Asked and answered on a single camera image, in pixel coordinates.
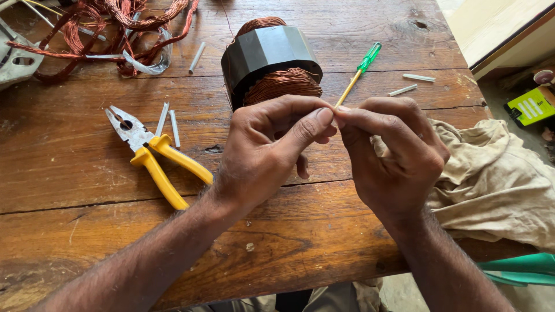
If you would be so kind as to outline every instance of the wooden table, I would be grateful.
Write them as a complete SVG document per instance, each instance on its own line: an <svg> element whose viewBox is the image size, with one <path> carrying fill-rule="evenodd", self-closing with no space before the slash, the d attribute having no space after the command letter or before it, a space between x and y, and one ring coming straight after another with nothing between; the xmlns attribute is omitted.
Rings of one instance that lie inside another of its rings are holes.
<svg viewBox="0 0 555 312"><path fill-rule="evenodd" d="M160 14L169 3L149 1L143 16ZM489 117L434 0L229 0L223 5L234 32L265 16L302 29L324 70L322 98L330 103L380 41L380 55L346 105L413 84L402 78L413 73L437 77L407 93L429 117L460 129ZM29 26L36 17L21 7L0 16L31 41L48 31L43 22ZM183 27L183 17L172 21L173 29ZM112 63L83 64L62 84L28 81L0 94L0 310L29 307L172 214L147 171L129 164L133 153L102 108L114 104L154 130L162 104L169 101L181 151L216 169L231 117L220 68L231 39L222 3L201 0L190 34L174 44L171 66L160 76L121 79ZM189 75L202 41L206 50ZM51 47L62 49L60 41ZM41 69L52 72L59 66L47 60ZM164 132L171 133L169 122ZM292 172L275 196L214 242L155 310L407 271L395 242L356 195L340 136L328 145L310 146L306 155L311 178L301 180ZM179 193L194 202L200 179L164 158L159 161ZM254 244L251 252L248 243ZM477 261L535 251L508 240L460 244Z"/></svg>

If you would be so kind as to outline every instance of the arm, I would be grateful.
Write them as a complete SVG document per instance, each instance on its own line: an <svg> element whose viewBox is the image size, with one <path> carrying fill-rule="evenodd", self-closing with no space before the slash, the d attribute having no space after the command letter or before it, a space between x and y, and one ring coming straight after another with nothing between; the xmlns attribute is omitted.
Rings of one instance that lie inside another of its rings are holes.
<svg viewBox="0 0 555 312"><path fill-rule="evenodd" d="M425 207L449 151L412 99L370 98L336 120L361 200L405 256L431 311L514 311ZM378 157L370 141L387 149Z"/></svg>
<svg viewBox="0 0 555 312"><path fill-rule="evenodd" d="M337 130L331 105L284 96L238 109L214 184L184 212L61 287L33 311L147 311L223 231L285 183Z"/></svg>

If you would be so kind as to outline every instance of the yellow-handled pliers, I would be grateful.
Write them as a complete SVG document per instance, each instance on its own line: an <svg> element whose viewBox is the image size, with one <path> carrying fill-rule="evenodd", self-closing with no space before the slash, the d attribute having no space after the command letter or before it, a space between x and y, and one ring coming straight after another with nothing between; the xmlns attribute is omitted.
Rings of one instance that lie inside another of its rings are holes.
<svg viewBox="0 0 555 312"><path fill-rule="evenodd" d="M104 111L108 115L108 119L110 119L112 126L122 140L129 143L129 146L135 152L135 157L131 159L131 164L136 167L145 166L147 168L154 182L156 182L156 185L173 208L181 210L186 209L189 205L168 180L168 177L148 150L148 146L191 171L205 183L212 184L214 181L212 173L187 155L171 147L171 138L167 134L156 137L134 116L113 105L110 105L110 108L119 118L110 112L109 109L105 109Z"/></svg>

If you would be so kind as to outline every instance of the copper winding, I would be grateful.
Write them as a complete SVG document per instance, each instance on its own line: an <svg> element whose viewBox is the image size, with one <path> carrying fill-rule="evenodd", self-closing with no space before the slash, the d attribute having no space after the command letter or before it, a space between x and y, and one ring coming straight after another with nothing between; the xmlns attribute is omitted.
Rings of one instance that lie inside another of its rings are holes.
<svg viewBox="0 0 555 312"><path fill-rule="evenodd" d="M258 28L287 26L279 17L263 17L246 22L237 32L235 38ZM289 68L266 74L245 94L244 106L253 105L285 94L322 96L322 88L316 82L317 75L301 68Z"/></svg>
<svg viewBox="0 0 555 312"><path fill-rule="evenodd" d="M248 21L237 32L235 38L242 34L246 34L247 32L253 31L258 28L265 28L265 27L272 27L272 26L287 26L285 21L276 16L268 16L268 17L261 17L255 18L252 21Z"/></svg>
<svg viewBox="0 0 555 312"><path fill-rule="evenodd" d="M253 86L243 102L245 106L249 106L284 94L320 97L322 88L312 78L316 76L301 68L289 68L286 71L269 73Z"/></svg>
<svg viewBox="0 0 555 312"><path fill-rule="evenodd" d="M55 75L45 75L36 71L34 76L47 83L57 83L67 78L71 71L77 66L79 62L116 62L118 71L124 76L135 76L138 74L135 68L127 67L123 57L117 58L88 58L89 56L101 56L110 54L121 54L123 50L142 64L148 66L152 63L153 59L158 55L158 52L168 44L177 42L187 36L191 23L193 21L193 13L196 11L199 0L193 0L191 9L187 12L185 26L179 36L172 37L163 42L157 42L150 50L134 54L132 47L135 46L141 35L146 31L158 30L159 27L167 29L167 23L175 18L184 8L189 4L189 0L174 0L170 8L165 11L161 16L149 16L143 21L135 21L131 16L135 12L142 12L145 9L146 0L79 0L77 4L70 7L68 12L60 17L50 34L41 41L39 48L24 46L15 42L7 42L6 44L13 48L22 49L31 53L42 54L53 58L70 59L72 60L64 69ZM118 30L113 38L111 38L110 45L101 52L91 52L98 34L104 29L107 21L104 21L100 16L101 13L108 12L112 15L113 20L108 21L119 25ZM79 39L78 27L81 18L92 18L94 22L87 23L86 28L94 32L90 40L83 44ZM127 37L125 35L126 29L133 31ZM64 39L69 45L70 53L53 53L45 51L46 45L50 42L52 37L62 30ZM129 42L134 34L137 34L133 42Z"/></svg>

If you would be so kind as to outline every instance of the green screwdriver handle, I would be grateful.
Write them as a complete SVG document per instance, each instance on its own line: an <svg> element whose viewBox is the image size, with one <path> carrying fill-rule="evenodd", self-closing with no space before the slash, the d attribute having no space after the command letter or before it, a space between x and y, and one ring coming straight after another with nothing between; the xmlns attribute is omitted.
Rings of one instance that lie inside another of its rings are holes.
<svg viewBox="0 0 555 312"><path fill-rule="evenodd" d="M368 53L364 56L364 59L362 59L362 62L360 63L360 65L356 68L357 71L362 69L362 72L366 72L366 69L368 68L368 66L370 65L370 63L372 63L372 61L376 58L376 55L378 55L378 52L381 49L381 43L376 42L374 43L374 46L368 50Z"/></svg>

